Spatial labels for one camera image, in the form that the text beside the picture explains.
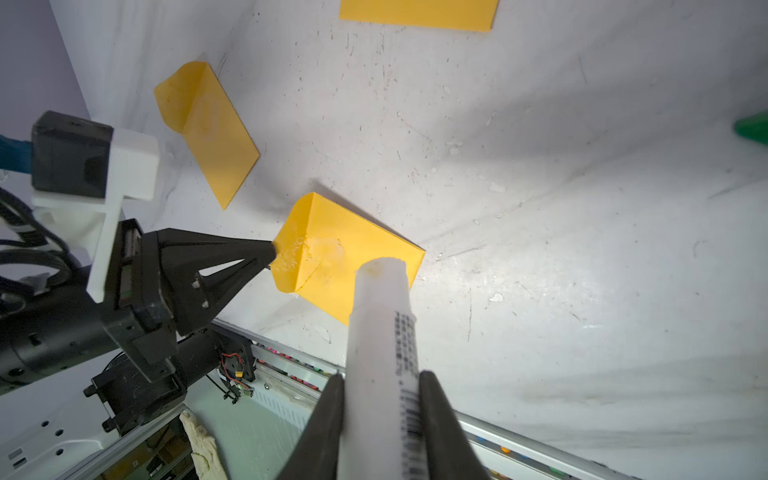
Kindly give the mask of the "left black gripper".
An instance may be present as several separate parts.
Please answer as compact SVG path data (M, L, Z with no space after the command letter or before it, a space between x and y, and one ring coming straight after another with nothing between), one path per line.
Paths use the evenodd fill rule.
M176 330L187 336L207 327L276 256L266 240L143 233L136 220L123 220L105 281L104 329L147 380L159 381L175 372Z

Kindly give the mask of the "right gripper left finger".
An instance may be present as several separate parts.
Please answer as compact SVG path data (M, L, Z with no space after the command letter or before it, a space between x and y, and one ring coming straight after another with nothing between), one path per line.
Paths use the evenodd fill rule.
M297 445L278 474L278 480L337 478L344 386L344 377L340 374L328 380Z

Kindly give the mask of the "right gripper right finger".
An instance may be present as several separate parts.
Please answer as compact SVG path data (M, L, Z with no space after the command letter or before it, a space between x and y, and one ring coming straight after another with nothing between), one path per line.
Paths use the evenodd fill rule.
M489 479L434 372L420 373L419 394L429 478Z

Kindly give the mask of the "white glue stick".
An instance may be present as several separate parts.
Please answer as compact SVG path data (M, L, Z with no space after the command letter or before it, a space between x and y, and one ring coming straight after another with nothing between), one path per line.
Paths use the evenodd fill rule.
M406 264L380 258L355 278L339 479L426 479L416 318Z

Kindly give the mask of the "yellow envelope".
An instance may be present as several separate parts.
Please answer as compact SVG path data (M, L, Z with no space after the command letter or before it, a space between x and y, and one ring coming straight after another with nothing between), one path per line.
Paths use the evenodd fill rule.
M342 0L342 20L470 32L491 30L498 0Z
M277 289L297 294L343 324L353 311L355 277L365 263L395 258L413 282L425 250L312 192L293 206L273 241Z
M154 88L161 117L184 138L220 207L229 206L260 152L211 66L192 61Z

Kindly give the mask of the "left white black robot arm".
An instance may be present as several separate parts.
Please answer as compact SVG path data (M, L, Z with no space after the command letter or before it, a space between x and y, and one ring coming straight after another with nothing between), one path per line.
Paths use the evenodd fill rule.
M2 264L42 268L1 281L1 390L39 382L64 395L2 444L3 478L58 477L179 406L193 383L245 352L241 337L213 321L275 259L271 242L145 232L122 220L107 246L104 296L95 300L86 290L95 267L79 264L26 204L3 192L1 217L18 234L2 242ZM82 387L49 383L95 359L105 367Z

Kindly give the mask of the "white cloth glove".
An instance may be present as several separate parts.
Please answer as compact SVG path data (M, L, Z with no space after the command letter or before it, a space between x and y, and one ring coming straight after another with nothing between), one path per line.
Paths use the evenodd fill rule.
M192 411L182 410L179 420L191 445L191 456L197 477L200 480L228 480L215 438Z

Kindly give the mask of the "green head wooden hammer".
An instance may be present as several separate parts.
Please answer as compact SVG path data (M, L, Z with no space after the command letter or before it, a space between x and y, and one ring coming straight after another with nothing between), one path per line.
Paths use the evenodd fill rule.
M734 133L742 139L768 145L768 111L762 111L736 120Z

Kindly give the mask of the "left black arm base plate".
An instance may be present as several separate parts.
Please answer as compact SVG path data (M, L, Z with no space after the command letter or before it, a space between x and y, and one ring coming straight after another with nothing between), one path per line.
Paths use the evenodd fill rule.
M217 375L225 399L236 404L242 397L252 398L256 381L252 341L221 326L212 326L209 331L217 344Z

